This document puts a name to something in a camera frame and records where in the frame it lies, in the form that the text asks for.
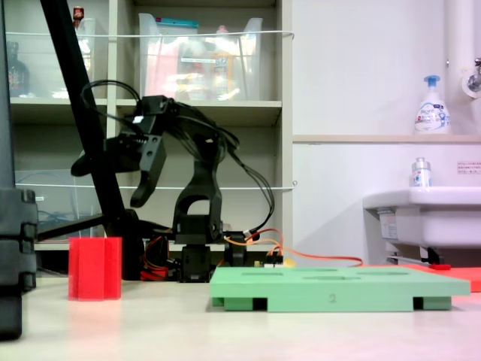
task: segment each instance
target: green tray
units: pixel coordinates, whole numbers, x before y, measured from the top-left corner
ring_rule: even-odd
[[[402,267],[219,267],[210,280],[213,306],[226,311],[357,312],[449,310],[470,284]]]

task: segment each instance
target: faucet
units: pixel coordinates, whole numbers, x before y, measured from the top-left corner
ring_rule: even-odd
[[[477,74],[471,75],[467,80],[467,87],[472,92],[481,91],[481,58],[475,58],[474,65],[476,66]]]

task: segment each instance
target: dark bottle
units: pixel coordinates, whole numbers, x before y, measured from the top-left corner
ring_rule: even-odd
[[[85,17],[85,10],[81,6],[74,7],[74,13],[72,14],[73,24],[75,31],[78,30],[80,26],[80,21]]]
[[[8,87],[10,96],[26,96],[30,91],[30,73],[18,60],[18,43],[7,41]]]

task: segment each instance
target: pipe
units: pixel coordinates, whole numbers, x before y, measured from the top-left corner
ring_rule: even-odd
[[[446,0],[446,36],[449,67],[446,71],[446,103],[454,133],[479,133],[474,112],[479,105],[463,90],[466,76],[474,74],[474,0]]]

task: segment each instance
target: orange mat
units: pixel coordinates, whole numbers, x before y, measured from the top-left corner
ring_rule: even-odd
[[[365,267],[397,267],[395,265],[366,265]],[[451,268],[449,270],[436,270],[423,265],[399,265],[398,267],[407,267],[418,271],[434,273],[436,275],[458,278],[460,280],[470,281],[471,292],[481,292],[481,267],[467,268]]]

